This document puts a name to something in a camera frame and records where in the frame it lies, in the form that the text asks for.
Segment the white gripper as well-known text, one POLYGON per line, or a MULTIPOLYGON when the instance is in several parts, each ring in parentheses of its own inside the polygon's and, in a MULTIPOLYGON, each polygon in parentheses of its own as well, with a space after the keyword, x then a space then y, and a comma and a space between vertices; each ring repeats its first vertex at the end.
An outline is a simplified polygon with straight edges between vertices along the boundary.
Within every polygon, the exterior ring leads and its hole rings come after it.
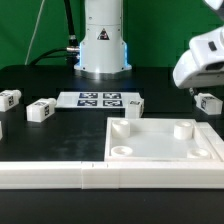
POLYGON ((173 70, 173 79, 180 89, 224 85, 224 26, 193 37, 189 49, 173 70))

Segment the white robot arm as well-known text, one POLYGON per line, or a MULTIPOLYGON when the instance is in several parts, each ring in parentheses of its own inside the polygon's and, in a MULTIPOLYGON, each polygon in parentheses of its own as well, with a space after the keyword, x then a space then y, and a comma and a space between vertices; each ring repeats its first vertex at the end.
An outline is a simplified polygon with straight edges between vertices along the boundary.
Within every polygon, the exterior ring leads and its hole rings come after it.
MULTIPOLYGON (((224 21, 224 0, 203 0, 224 21)), ((78 75, 90 79, 116 79, 127 76, 127 45, 122 37, 123 0, 84 0, 85 37, 74 65, 78 75)), ((198 35, 189 42, 173 70, 180 88, 224 85, 224 25, 198 35)))

